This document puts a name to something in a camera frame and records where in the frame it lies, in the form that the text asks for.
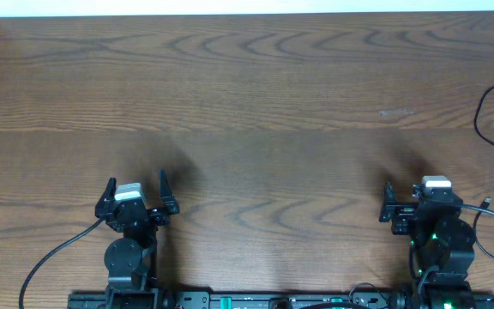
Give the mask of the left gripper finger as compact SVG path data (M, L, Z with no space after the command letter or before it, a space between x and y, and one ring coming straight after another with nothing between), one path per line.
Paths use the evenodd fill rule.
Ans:
M172 193L172 189L166 179L166 174L163 169L159 170L160 179L160 200L166 206L170 215L177 215L179 213L179 205L177 199Z
M117 188L117 180L115 178L109 178L106 188L102 193L99 201L95 205L96 213L107 213L108 209L113 205L115 201L115 190Z

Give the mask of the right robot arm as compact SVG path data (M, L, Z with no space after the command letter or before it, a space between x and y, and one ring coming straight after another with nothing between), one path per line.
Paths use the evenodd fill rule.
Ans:
M379 221L390 222L394 235L411 239L411 286L393 292L390 308L460 308L476 306L467 282L475 259L475 232L460 218L463 200L444 177L424 177L413 186L415 202L402 202L392 185L384 186Z

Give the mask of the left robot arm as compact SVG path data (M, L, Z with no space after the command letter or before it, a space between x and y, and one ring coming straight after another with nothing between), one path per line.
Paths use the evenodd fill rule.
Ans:
M156 232L171 223L179 205L162 170L159 183L159 207L147 208L141 184L118 185L114 178L95 205L95 216L123 235L105 251L109 275L101 308L170 309L176 305L173 292L158 283L155 262Z

